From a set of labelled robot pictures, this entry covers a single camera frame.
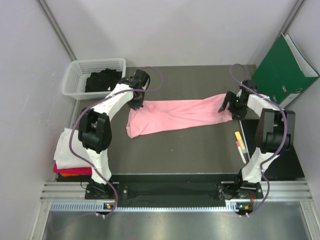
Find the pink t shirt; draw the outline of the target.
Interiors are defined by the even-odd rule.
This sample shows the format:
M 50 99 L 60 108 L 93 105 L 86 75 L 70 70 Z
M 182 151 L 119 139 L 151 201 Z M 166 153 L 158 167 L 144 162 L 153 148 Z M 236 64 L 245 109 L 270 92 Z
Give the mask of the pink t shirt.
M 130 110 L 126 133 L 133 139 L 164 131 L 216 125 L 232 120 L 229 110 L 219 112 L 225 94 L 205 99 L 153 100 L 143 102 L 143 107 Z

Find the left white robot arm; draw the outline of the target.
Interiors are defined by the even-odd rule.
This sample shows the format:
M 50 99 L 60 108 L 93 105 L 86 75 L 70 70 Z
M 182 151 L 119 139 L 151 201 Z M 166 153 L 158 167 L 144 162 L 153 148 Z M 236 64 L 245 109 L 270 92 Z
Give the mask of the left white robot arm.
M 92 168 L 91 180 L 86 186 L 85 199 L 102 200 L 114 196 L 114 187 L 107 181 L 112 173 L 109 167 L 108 147 L 112 141 L 111 120 L 126 104 L 136 110 L 143 107 L 150 76 L 143 70 L 136 70 L 134 75 L 124 77 L 103 102 L 90 108 L 81 117 L 78 125 L 78 139 L 86 149 Z

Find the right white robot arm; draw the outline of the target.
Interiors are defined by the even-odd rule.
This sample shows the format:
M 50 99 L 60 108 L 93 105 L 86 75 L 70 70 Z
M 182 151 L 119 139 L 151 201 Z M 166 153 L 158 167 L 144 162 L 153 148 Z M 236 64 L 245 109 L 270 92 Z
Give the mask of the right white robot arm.
M 243 120 L 251 109 L 259 117 L 255 132 L 255 151 L 249 162 L 235 176 L 233 183 L 219 186 L 222 199 L 246 198 L 257 194 L 269 165 L 293 146 L 295 113 L 283 110 L 268 96 L 257 93 L 254 80 L 240 83 L 240 91 L 226 93 L 219 111 L 229 110 L 233 120 Z

